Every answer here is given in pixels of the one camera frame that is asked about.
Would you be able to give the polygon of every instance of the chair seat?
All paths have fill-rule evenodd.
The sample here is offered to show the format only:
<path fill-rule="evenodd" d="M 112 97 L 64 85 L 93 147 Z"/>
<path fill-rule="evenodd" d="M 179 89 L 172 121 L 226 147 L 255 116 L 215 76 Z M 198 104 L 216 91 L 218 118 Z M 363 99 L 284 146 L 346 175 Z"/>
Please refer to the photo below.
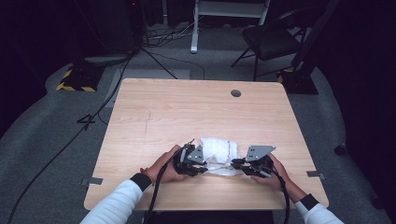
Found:
<path fill-rule="evenodd" d="M 247 28 L 243 31 L 243 37 L 249 45 L 262 34 L 260 26 Z M 252 50 L 262 60 L 270 60 L 292 53 L 296 53 L 301 43 L 287 30 L 277 30 L 262 36 L 258 45 Z"/>

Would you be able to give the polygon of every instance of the black and yellow hazard tape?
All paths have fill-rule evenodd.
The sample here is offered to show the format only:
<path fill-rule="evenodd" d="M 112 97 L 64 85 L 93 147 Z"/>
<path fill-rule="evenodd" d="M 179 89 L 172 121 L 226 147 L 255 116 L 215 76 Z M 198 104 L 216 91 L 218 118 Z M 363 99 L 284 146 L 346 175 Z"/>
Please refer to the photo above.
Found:
<path fill-rule="evenodd" d="M 57 91 L 97 91 L 97 85 L 105 68 L 94 68 L 90 71 L 74 70 L 70 66 L 64 74 Z"/>

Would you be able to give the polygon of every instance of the wooden table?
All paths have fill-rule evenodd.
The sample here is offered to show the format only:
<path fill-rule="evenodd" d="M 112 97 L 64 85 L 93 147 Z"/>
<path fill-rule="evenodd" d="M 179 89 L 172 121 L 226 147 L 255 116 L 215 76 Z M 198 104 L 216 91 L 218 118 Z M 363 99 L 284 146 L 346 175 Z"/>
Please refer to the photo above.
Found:
<path fill-rule="evenodd" d="M 239 90 L 240 97 L 233 97 Z M 115 103 L 85 207 L 92 209 L 120 182 L 146 168 L 165 151 L 195 138 L 236 142 L 241 157 L 250 145 L 276 146 L 273 152 L 306 192 L 328 206 L 315 165 L 279 83 L 170 79 L 124 79 Z M 154 188 L 135 210 L 147 210 Z M 160 185 L 155 210 L 283 209 L 284 196 L 246 175 L 202 174 Z"/>

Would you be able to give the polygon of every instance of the black cuff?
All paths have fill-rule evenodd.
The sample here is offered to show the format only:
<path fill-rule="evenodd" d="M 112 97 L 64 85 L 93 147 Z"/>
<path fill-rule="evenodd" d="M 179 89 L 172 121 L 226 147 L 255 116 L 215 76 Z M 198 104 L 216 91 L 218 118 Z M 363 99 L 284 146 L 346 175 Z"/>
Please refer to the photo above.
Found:
<path fill-rule="evenodd" d="M 134 181 L 137 186 L 143 191 L 145 191 L 152 183 L 151 179 L 145 174 L 135 174 L 130 178 L 130 180 Z"/>
<path fill-rule="evenodd" d="M 308 194 L 305 197 L 303 197 L 300 202 L 305 206 L 305 208 L 309 211 L 315 205 L 317 205 L 319 202 L 312 196 L 312 194 Z"/>

